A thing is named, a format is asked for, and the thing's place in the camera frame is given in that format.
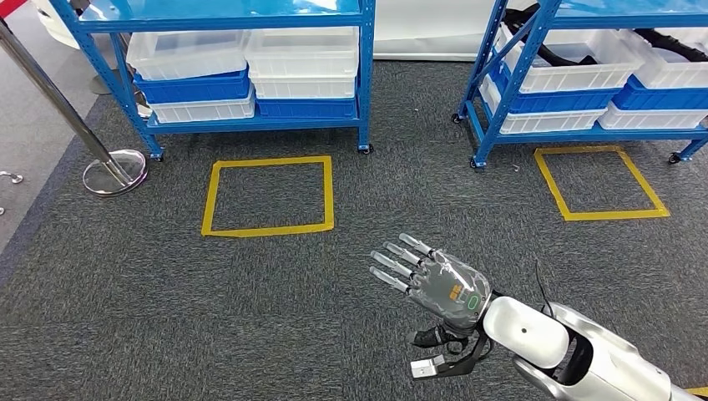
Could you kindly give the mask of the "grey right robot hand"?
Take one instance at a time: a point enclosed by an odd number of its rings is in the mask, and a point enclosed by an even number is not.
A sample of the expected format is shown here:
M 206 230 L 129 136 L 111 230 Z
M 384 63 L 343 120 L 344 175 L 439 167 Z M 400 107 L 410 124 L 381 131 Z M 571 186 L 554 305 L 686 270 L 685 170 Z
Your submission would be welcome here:
M 390 241 L 383 243 L 388 255 L 370 252 L 377 264 L 371 266 L 369 272 L 441 319 L 432 328 L 409 333 L 407 341 L 411 345 L 418 348 L 444 346 L 450 353 L 460 354 L 491 300 L 488 279 L 455 256 L 413 236 L 402 233 L 398 240 L 405 246 Z

